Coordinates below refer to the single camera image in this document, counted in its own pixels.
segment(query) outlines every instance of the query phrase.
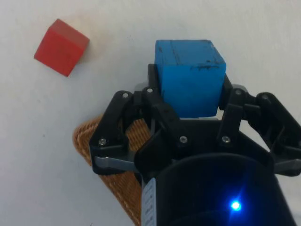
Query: white surface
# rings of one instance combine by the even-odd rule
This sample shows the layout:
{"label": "white surface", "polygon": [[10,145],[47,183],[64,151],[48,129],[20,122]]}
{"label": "white surface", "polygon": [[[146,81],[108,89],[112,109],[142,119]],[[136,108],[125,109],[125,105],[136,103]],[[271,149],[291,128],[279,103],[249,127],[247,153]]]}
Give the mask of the white surface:
{"label": "white surface", "polygon": [[[1,0],[0,225],[133,225],[71,136],[116,91],[146,81],[157,39],[212,40],[232,82],[274,93],[301,123],[300,9],[299,0]],[[68,79],[33,59],[57,18],[91,39]],[[301,177],[280,183],[297,219]]]}

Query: red cube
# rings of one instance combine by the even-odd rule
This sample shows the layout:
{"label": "red cube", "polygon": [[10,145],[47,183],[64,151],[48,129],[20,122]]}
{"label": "red cube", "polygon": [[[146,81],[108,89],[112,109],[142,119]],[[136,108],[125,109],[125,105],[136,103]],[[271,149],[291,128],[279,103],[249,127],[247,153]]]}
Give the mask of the red cube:
{"label": "red cube", "polygon": [[68,77],[88,43],[85,35],[57,19],[48,28],[34,58]]}

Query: orange woven strap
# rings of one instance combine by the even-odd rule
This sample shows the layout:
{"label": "orange woven strap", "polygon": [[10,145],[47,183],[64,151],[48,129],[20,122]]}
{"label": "orange woven strap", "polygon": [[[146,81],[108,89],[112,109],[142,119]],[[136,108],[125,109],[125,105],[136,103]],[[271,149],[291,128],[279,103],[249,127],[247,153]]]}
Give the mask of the orange woven strap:
{"label": "orange woven strap", "polygon": [[[77,127],[73,133],[73,143],[76,150],[91,165],[89,140],[94,133],[101,116],[87,121]],[[149,138],[150,132],[144,120],[136,120],[127,130],[129,148],[137,151]],[[127,212],[136,226],[140,226],[141,214],[141,186],[133,173],[100,176],[107,187],[112,191],[123,209]]]}

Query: white label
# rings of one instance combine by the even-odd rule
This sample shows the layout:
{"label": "white label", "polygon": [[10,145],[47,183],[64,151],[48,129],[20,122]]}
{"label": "white label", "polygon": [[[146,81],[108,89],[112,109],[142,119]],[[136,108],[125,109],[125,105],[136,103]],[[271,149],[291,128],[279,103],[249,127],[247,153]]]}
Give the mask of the white label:
{"label": "white label", "polygon": [[157,226],[155,178],[144,187],[141,202],[141,226]]}

